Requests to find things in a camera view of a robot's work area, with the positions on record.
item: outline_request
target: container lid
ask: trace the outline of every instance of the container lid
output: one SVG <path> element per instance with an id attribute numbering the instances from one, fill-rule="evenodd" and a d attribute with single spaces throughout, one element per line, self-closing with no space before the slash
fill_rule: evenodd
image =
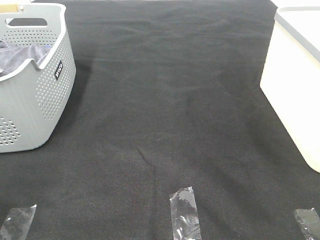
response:
<path id="1" fill-rule="evenodd" d="M 320 62 L 320 6 L 278 8 L 274 19 Z"/>

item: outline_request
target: white plastic container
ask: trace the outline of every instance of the white plastic container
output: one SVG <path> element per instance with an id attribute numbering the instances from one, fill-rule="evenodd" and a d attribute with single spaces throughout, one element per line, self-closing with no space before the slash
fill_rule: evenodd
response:
<path id="1" fill-rule="evenodd" d="M 18 46 L 52 45 L 52 49 L 40 66 L 27 59 L 14 72 L 0 77 L 0 153 L 31 150 L 48 140 L 76 75 L 65 22 L 66 7 L 23 3 L 17 9 L 0 13 L 0 39 Z M 45 19 L 47 26 L 8 25 L 17 18 Z"/>
<path id="2" fill-rule="evenodd" d="M 261 89 L 307 164 L 320 172 L 320 7 L 275 15 Z"/>

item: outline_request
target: clear tape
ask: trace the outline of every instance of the clear tape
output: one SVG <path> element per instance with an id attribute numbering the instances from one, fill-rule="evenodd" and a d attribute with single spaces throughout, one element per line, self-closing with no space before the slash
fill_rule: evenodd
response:
<path id="1" fill-rule="evenodd" d="M 0 240 L 25 240 L 37 205 L 10 209 L 0 229 Z"/>
<path id="2" fill-rule="evenodd" d="M 314 208 L 297 209 L 293 215 L 306 240 L 320 240 L 320 218 Z"/>
<path id="3" fill-rule="evenodd" d="M 192 187 L 170 195 L 173 240 L 202 240 Z"/>

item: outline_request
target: basket label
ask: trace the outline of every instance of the basket label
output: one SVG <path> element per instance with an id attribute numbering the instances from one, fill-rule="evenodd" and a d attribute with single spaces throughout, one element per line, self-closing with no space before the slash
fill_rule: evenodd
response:
<path id="1" fill-rule="evenodd" d="M 58 81 L 60 74 L 62 72 L 62 69 L 64 69 L 64 65 L 62 64 L 62 61 L 60 60 L 58 67 L 55 70 L 54 76 L 55 76 L 55 80 Z"/>

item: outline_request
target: black fabric floor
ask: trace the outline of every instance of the black fabric floor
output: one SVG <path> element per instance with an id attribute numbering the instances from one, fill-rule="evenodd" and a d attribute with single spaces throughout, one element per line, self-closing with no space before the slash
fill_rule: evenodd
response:
<path id="1" fill-rule="evenodd" d="M 304 239 L 320 210 L 259 83 L 269 0 L 66 1 L 77 74 L 49 141 L 0 155 L 0 221 L 37 204 L 27 240 L 171 240 L 192 186 L 204 240 Z"/>

